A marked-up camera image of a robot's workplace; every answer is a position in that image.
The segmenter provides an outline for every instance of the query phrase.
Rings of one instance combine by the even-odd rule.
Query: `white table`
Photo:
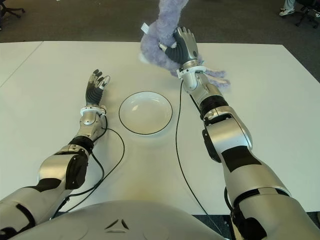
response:
[[[41,43],[33,41],[0,44],[0,87]]]
[[[231,87],[222,92],[251,131],[253,153],[266,162],[306,211],[320,210],[320,85],[282,46],[201,43],[206,66],[226,70]],[[166,70],[138,60],[135,42],[44,42],[0,88],[0,198],[35,185],[41,162],[78,130],[89,74],[111,76],[103,96],[109,127],[125,141],[123,163],[82,205],[112,200],[149,200],[203,214],[186,186],[175,153],[180,82]],[[118,117],[122,101],[140,91],[164,95],[173,108],[161,132],[140,136]],[[178,130],[182,167],[210,214],[228,214],[222,166],[208,156],[203,124],[183,93]],[[108,132],[94,149],[106,172],[122,154]],[[100,178],[92,159],[81,190]],[[71,207],[82,197],[67,203]]]

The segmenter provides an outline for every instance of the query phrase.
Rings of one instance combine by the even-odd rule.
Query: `fluffy purple fabric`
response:
[[[165,68],[170,73],[177,77],[177,69],[180,65],[167,57],[167,55],[159,48],[159,43],[166,46],[171,46],[175,43],[173,33],[178,26],[181,10],[188,3],[188,0],[160,0],[158,19],[149,26],[148,33],[142,37],[141,51],[144,57],[154,65]],[[202,58],[199,55],[199,63],[202,63]],[[223,78],[225,71],[205,72],[214,78]],[[220,79],[216,81],[214,78],[209,79],[210,82],[217,87],[229,85],[229,81]]]

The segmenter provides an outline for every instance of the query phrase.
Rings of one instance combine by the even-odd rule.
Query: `gray carpet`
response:
[[[278,16],[284,0],[190,0],[181,25],[199,43],[282,44],[320,81],[320,27],[299,16]],[[0,42],[140,41],[143,22],[158,14],[158,0],[7,0],[23,7],[21,19],[6,14]]]

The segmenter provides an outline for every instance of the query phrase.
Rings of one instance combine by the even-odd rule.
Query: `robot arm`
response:
[[[85,181],[88,159],[101,133],[102,93],[110,77],[96,70],[89,78],[86,106],[81,109],[80,129],[68,145],[48,157],[40,166],[38,184],[18,189],[0,200],[0,239],[48,221],[62,201]]]
[[[180,64],[178,77],[204,123],[210,157],[222,163],[231,217],[247,240],[320,239],[320,231],[291,197],[278,176],[252,153],[252,137],[220,91],[209,83],[197,61],[194,34],[185,27],[173,34],[176,48],[159,47]]]

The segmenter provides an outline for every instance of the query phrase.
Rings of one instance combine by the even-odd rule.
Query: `white tag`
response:
[[[144,22],[141,26],[141,30],[145,33],[148,34],[149,32],[149,26]]]

